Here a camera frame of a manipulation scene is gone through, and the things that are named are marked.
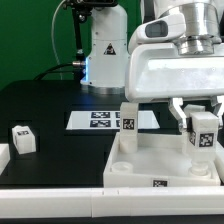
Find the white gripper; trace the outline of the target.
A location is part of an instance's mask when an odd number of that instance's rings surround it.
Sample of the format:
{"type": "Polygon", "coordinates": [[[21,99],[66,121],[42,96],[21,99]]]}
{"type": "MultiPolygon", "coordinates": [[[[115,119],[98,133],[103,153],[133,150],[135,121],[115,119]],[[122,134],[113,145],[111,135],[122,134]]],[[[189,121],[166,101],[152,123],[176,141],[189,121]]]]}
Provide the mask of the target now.
{"type": "Polygon", "coordinates": [[[178,54],[173,43],[144,44],[131,54],[126,72],[125,95],[131,102],[168,101],[180,131],[187,130],[183,99],[211,97],[213,114],[223,128],[224,44],[211,55],[178,54]]]}

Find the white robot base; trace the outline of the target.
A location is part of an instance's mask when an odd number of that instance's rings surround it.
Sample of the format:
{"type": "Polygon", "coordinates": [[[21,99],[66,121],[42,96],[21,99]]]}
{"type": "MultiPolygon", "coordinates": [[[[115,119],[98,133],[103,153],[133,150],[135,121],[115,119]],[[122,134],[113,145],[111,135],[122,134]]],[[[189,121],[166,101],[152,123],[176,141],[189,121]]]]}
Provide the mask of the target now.
{"type": "Polygon", "coordinates": [[[86,58],[84,90],[98,94],[122,94],[130,55],[127,50],[127,20],[123,7],[92,11],[91,52],[86,58]]]}

